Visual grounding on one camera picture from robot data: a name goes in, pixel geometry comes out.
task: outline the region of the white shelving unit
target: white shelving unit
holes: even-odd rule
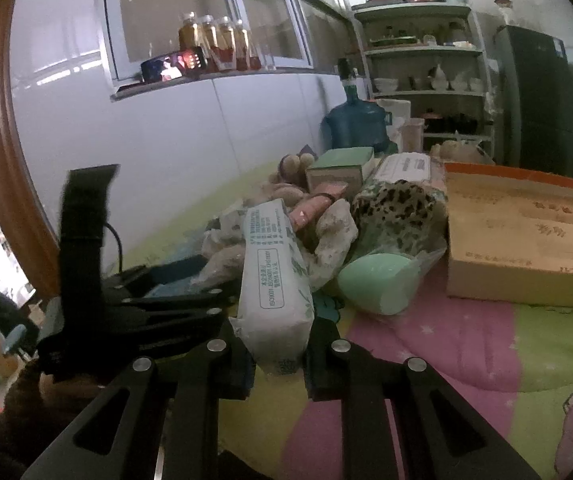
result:
[[[448,23],[449,20],[465,20],[468,25],[468,41],[474,44],[474,48],[462,48],[457,46],[444,46],[444,45],[400,45],[400,46],[386,46],[386,47],[371,47],[366,48],[364,45],[368,44],[369,39],[365,34],[365,28],[372,28],[381,25],[384,29],[385,25],[391,25],[393,22],[404,24],[401,29],[408,26],[413,26],[414,20],[437,20],[440,22]],[[486,47],[484,45],[483,35],[475,12],[471,12],[471,7],[467,5],[449,4],[444,2],[428,2],[428,3],[415,3],[415,4],[396,4],[388,6],[369,7],[367,9],[358,9],[354,13],[354,24],[361,32],[359,44],[361,46],[361,57],[365,67],[365,75],[369,83],[369,95],[372,98],[404,98],[411,101],[411,105],[417,99],[422,99],[422,103],[430,102],[431,98],[436,99],[436,104],[444,105],[444,100],[449,98],[456,98],[452,101],[454,104],[454,112],[458,113],[457,106],[476,106],[479,110],[477,120],[479,123],[478,134],[476,135],[459,135],[451,133],[425,133],[423,137],[426,139],[464,139],[464,140],[482,140],[489,143],[490,155],[493,156],[495,152],[495,131],[490,121],[487,121],[486,112],[484,111],[484,99],[490,89],[490,73],[487,64]],[[398,90],[395,92],[374,92],[372,85],[372,77],[380,77],[386,75],[377,74],[375,68],[378,64],[381,66],[387,63],[385,60],[391,60],[391,63],[422,63],[422,57],[429,60],[436,59],[452,59],[457,58],[458,63],[474,63],[477,64],[477,75],[483,81],[483,92],[470,92],[470,91],[435,91],[435,90]],[[462,98],[474,98],[474,100],[462,100]]]

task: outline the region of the blue water bottle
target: blue water bottle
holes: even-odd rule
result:
[[[376,152],[385,152],[391,142],[387,137],[387,112],[376,103],[358,98],[356,79],[347,58],[338,60],[338,72],[347,100],[323,119],[327,148],[372,146]]]

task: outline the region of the white tissue pack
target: white tissue pack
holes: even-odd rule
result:
[[[294,373],[313,324],[307,266],[282,199],[247,211],[246,253],[235,335],[266,373]]]

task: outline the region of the brown wooden door frame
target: brown wooden door frame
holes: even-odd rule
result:
[[[13,113],[9,44],[15,0],[0,0],[0,227],[41,298],[59,293],[58,245],[33,186]]]

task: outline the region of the shelf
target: shelf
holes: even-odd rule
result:
[[[461,134],[427,134],[423,133],[425,139],[462,139],[462,140],[491,140],[487,135],[461,135]]]
[[[365,51],[367,57],[394,57],[394,56],[426,56],[435,54],[449,54],[454,56],[479,56],[483,51],[479,48],[461,48],[458,46],[422,45],[422,46],[390,46],[386,48],[372,48]]]
[[[466,5],[454,5],[443,2],[426,2],[417,4],[396,4],[355,11],[356,20],[362,23],[390,18],[415,18],[418,16],[449,16],[454,18],[466,18],[471,12],[471,7]]]
[[[396,96],[419,96],[419,95],[452,95],[452,96],[469,96],[484,97],[483,92],[458,92],[455,90],[398,90],[395,92],[374,92],[373,96],[378,97],[396,97]]]

